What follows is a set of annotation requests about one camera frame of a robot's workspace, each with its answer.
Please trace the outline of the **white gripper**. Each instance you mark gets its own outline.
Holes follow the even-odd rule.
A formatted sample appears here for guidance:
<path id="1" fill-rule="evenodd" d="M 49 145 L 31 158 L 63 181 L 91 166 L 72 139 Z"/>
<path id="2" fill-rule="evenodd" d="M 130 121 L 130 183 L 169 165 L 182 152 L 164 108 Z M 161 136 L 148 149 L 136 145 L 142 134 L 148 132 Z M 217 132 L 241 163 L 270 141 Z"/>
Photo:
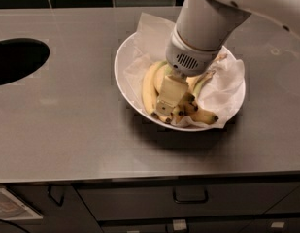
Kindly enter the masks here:
<path id="1" fill-rule="evenodd" d="M 178 25 L 171 33 L 166 48 L 169 65 L 185 76 L 204 73 L 221 50 L 221 36 L 217 30 L 206 27 L 182 31 Z M 188 90 L 185 79 L 166 75 L 163 78 L 156 111 L 159 115 L 169 116 L 180 103 Z"/>

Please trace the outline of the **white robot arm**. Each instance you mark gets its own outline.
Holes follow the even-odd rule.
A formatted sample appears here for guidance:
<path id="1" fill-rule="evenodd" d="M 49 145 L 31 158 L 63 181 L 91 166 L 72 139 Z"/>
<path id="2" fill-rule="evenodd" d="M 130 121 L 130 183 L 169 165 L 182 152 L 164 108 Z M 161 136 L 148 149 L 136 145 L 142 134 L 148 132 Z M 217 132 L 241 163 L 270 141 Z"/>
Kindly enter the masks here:
<path id="1" fill-rule="evenodd" d="M 300 0 L 184 0 L 166 48 L 172 73 L 158 95 L 160 114 L 171 114 L 188 90 L 186 79 L 207 71 L 230 34 L 251 15 L 300 41 Z"/>

